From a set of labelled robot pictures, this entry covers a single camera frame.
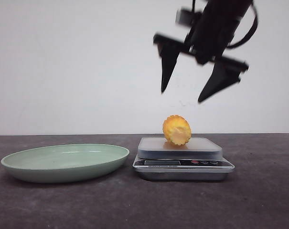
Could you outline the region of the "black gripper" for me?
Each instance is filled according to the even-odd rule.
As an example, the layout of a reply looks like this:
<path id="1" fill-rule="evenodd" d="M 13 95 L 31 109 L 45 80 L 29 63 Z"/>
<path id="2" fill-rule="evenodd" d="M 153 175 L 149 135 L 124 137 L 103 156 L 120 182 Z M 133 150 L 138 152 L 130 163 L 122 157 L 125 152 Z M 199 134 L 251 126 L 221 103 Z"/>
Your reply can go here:
<path id="1" fill-rule="evenodd" d="M 186 26 L 190 31 L 183 42 L 156 33 L 153 42 L 161 57 L 161 93 L 168 86 L 180 53 L 195 57 L 201 65 L 215 63 L 198 103 L 240 82 L 239 75 L 248 68 L 247 65 L 223 56 L 223 52 L 244 44 L 253 35 L 249 31 L 240 41 L 231 43 L 241 19 L 252 6 L 251 0 L 208 0 L 198 22 L 191 27 Z"/>

